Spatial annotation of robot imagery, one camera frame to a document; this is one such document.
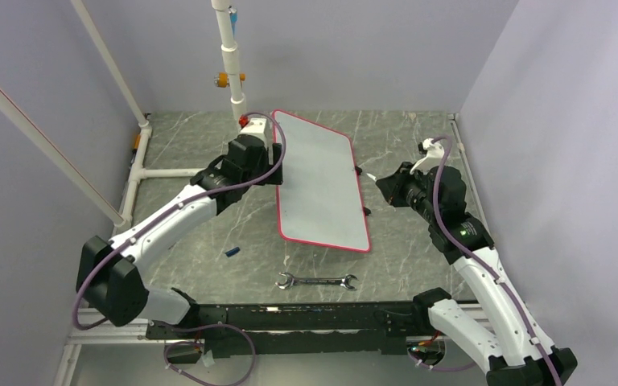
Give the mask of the pink-framed whiteboard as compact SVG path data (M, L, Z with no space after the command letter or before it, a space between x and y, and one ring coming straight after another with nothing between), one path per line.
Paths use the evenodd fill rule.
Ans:
M286 138L276 188L284 240L367 253L371 240L351 139L283 110L272 118Z

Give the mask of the blue marker cap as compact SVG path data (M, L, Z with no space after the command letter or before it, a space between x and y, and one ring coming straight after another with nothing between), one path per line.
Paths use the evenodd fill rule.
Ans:
M235 247L235 248L232 248L232 249L226 251L225 255L226 255L226 257L232 257L232 256L238 254L240 252L240 250L241 249L239 247Z

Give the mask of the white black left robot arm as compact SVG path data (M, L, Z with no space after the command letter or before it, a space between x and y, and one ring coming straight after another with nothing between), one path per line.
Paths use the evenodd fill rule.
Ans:
M103 240L89 239L82 248L76 279L76 304L86 301L104 321L124 326L136 318L167 324L180 338L199 326L197 302L180 289L151 289L142 275L187 233L241 200L254 185L279 185L286 139L267 145L241 133L228 150L169 203L129 230Z

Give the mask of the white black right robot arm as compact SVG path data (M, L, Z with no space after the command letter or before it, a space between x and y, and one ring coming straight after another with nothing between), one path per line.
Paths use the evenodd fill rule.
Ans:
M428 223L432 244L464 279L489 322L483 326L446 290L435 288L414 297L414 329L446 335L489 385L564 385L578 365L575 354L556 347L516 294L491 236L466 210L461 173L437 166L421 172L404 162L376 185L387 204L409 207Z

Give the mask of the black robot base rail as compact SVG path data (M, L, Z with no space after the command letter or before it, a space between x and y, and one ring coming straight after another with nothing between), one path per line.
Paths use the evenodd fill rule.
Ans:
M377 351L400 355L433 339L412 301L202 305L195 323L175 331L159 322L149 340L198 339L216 358Z

